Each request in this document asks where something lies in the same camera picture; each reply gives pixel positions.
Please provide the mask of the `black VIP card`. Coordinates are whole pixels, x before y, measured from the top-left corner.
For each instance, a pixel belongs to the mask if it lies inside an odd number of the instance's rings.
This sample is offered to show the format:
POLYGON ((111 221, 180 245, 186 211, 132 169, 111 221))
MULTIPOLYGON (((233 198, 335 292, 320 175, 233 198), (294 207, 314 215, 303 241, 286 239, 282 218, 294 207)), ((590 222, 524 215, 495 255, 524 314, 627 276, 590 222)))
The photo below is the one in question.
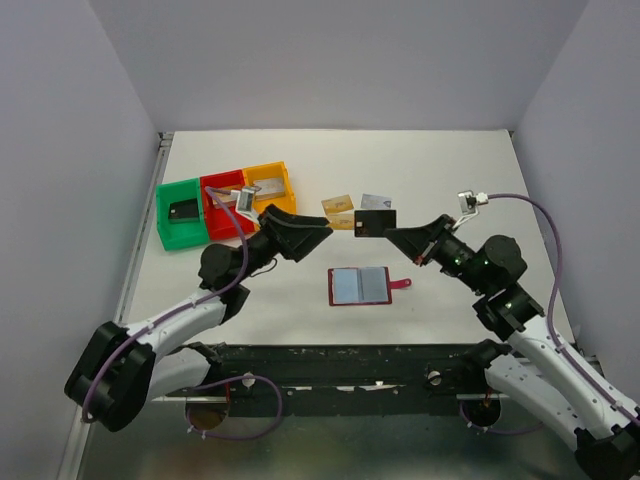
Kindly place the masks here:
POLYGON ((354 235, 358 238, 383 238, 388 229, 397 226, 397 214, 393 209, 356 210, 354 235))

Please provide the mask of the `gold VIP card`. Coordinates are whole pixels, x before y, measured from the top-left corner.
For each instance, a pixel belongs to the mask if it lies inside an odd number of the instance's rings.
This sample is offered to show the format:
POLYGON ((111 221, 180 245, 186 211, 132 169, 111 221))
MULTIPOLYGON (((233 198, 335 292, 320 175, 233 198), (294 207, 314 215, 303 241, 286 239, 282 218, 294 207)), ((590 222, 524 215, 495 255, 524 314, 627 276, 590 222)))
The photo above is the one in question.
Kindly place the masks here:
POLYGON ((354 209, 351 196, 348 194, 324 199, 321 201, 321 205, 326 215, 334 215, 354 209))
POLYGON ((338 213, 327 216, 329 227, 333 230, 353 231, 355 228, 355 215, 353 212, 338 213))

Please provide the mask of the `white VIP card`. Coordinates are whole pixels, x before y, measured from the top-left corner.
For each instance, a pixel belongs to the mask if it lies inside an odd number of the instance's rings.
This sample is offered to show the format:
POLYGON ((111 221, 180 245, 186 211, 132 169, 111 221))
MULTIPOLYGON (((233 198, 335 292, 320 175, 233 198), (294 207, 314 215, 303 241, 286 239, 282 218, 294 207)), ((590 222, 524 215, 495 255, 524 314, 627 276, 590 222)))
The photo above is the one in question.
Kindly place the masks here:
POLYGON ((360 208, 363 210, 391 210, 392 199, 390 197, 363 193, 360 208))

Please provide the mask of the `red leather card holder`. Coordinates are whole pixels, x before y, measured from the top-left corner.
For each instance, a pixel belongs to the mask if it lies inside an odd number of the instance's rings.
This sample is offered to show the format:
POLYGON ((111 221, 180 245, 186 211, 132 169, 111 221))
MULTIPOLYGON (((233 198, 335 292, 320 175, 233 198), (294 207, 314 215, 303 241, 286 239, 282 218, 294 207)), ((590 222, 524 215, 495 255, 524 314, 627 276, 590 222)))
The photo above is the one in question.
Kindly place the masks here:
POLYGON ((390 305, 392 292, 412 286, 412 280, 391 280, 387 267, 347 267, 328 270, 328 302, 332 307, 390 305))

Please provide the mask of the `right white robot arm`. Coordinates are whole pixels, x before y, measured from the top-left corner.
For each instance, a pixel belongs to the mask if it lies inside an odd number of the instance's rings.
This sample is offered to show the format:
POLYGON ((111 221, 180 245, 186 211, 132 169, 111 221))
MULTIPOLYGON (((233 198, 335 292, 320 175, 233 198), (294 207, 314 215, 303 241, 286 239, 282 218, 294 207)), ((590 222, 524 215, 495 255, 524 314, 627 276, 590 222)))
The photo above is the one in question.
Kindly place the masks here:
POLYGON ((442 215, 384 237, 419 266, 436 262, 478 300, 473 308, 498 342, 473 347, 460 367, 469 390, 507 395, 550 428, 591 479, 630 479, 639 472, 639 406, 603 378, 519 285, 527 269, 515 239, 493 235, 473 250, 442 215))

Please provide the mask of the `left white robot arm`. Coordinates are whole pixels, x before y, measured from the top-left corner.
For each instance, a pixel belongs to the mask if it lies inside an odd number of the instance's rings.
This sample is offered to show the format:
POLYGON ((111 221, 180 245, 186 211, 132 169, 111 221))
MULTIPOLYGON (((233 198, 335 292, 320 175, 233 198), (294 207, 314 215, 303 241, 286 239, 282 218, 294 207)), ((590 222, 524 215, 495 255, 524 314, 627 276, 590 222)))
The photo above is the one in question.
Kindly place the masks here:
POLYGON ((200 283, 187 299, 146 320, 100 325, 64 386, 86 423, 111 432, 126 427, 152 390, 167 380, 165 357, 197 334, 232 319, 250 291, 243 281, 277 256, 299 262, 332 234, 328 219, 287 213, 269 205, 259 230, 237 247, 207 246, 200 256, 200 283))

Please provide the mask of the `silver card stack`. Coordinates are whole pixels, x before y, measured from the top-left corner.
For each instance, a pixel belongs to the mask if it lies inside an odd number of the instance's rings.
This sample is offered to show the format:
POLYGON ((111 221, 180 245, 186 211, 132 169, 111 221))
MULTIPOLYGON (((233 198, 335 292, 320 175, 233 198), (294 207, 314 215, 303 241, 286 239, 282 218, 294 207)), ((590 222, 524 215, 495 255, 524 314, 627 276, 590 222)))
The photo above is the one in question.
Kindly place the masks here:
POLYGON ((285 182, 282 177, 258 179, 254 182, 259 199, 279 198, 286 194, 285 182))

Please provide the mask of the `gold card stack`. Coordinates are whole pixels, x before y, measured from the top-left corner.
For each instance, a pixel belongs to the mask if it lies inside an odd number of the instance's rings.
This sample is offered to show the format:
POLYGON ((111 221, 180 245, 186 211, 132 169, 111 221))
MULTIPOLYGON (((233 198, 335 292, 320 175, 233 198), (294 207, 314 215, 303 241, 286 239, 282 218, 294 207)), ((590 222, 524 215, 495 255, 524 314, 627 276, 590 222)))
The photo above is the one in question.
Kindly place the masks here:
POLYGON ((208 195, 212 198, 211 202, 215 208, 220 208, 222 205, 232 206, 235 204, 238 196, 237 190, 224 190, 209 187, 208 195))

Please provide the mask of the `black card stack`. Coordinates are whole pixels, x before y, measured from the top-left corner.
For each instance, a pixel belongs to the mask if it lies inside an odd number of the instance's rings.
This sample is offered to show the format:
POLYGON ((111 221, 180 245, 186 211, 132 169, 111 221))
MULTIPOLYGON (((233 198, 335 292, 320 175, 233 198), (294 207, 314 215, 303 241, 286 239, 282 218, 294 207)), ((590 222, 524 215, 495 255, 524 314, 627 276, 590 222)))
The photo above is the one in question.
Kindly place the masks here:
POLYGON ((167 219, 170 223, 197 222, 199 217, 200 209, 196 198, 181 200, 169 204, 167 219))

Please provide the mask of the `yellow plastic bin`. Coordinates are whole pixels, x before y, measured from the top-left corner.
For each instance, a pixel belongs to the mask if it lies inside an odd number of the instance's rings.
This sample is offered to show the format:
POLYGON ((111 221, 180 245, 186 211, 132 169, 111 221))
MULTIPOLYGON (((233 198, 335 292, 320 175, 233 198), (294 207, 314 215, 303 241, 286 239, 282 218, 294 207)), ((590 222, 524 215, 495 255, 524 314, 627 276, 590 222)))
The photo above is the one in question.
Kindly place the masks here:
POLYGON ((274 162, 244 168, 245 184, 258 187, 253 206, 262 213, 273 204, 280 210, 297 213, 297 201, 293 191, 287 167, 284 162, 274 162))

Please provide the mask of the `red plastic bin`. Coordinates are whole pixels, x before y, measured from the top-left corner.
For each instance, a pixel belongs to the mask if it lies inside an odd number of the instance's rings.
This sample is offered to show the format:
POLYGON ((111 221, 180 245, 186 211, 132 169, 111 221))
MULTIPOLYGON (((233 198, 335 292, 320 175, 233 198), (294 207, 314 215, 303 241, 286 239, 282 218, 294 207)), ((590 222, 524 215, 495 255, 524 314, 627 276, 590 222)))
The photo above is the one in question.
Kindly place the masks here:
POLYGON ((238 231, 231 218, 217 205, 206 192, 206 187, 230 191, 239 190, 245 185, 241 170, 231 170, 222 173, 202 176, 200 178, 204 222, 211 241, 222 241, 238 236, 238 231))

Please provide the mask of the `green plastic bin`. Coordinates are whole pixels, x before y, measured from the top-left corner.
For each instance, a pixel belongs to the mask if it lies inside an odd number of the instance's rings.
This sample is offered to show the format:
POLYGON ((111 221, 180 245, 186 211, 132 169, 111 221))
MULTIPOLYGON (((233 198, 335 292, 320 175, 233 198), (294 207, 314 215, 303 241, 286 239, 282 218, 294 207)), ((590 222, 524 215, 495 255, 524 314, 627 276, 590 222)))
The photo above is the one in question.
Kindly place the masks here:
POLYGON ((158 185, 156 210, 157 231, 165 251, 209 242, 198 178, 158 185))

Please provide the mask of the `aluminium frame rail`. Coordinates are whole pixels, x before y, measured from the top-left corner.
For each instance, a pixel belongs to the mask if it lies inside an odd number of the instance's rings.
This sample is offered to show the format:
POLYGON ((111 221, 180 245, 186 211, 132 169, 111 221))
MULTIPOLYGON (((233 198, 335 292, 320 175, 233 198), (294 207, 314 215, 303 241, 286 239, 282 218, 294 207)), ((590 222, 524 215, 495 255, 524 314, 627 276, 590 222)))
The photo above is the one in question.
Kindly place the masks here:
POLYGON ((174 136, 175 131, 162 131, 158 133, 159 142, 154 157, 153 169, 151 171, 150 179, 146 184, 146 188, 143 190, 144 196, 142 210, 135 230, 131 249, 129 251, 127 269, 122 282, 122 288, 112 317, 112 321, 117 325, 122 324, 125 320, 130 299, 133 295, 133 290, 135 289, 137 275, 141 265, 141 256, 143 255, 146 239, 148 237, 148 223, 151 216, 151 210, 155 204, 155 189, 159 183, 160 177, 166 169, 174 136))

